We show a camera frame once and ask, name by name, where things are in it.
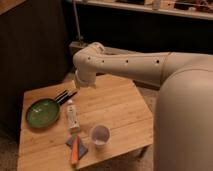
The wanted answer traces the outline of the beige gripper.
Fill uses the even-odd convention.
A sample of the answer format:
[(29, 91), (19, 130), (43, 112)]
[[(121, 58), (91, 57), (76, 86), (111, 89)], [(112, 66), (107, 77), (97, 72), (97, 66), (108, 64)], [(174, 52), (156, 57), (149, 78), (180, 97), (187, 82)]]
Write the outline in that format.
[[(95, 73), (86, 73), (84, 71), (75, 70), (74, 72), (69, 72), (66, 75), (67, 81), (74, 81), (75, 85), (78, 89), (91, 87), (93, 89), (96, 88), (96, 74)], [(68, 93), (68, 90), (64, 90), (62, 93), (57, 95), (54, 100), (57, 101), (64, 95)], [(63, 105), (65, 102), (70, 100), (73, 96), (75, 96), (77, 92), (73, 93), (72, 95), (66, 96), (62, 101), (59, 103), (59, 105)]]

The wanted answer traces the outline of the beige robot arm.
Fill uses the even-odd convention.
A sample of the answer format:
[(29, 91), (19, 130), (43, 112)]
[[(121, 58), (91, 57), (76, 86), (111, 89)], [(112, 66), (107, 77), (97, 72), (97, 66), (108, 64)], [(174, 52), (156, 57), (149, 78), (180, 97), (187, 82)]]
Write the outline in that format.
[(108, 54), (93, 42), (73, 55), (78, 87), (98, 73), (159, 89), (153, 119), (154, 171), (213, 171), (213, 54)]

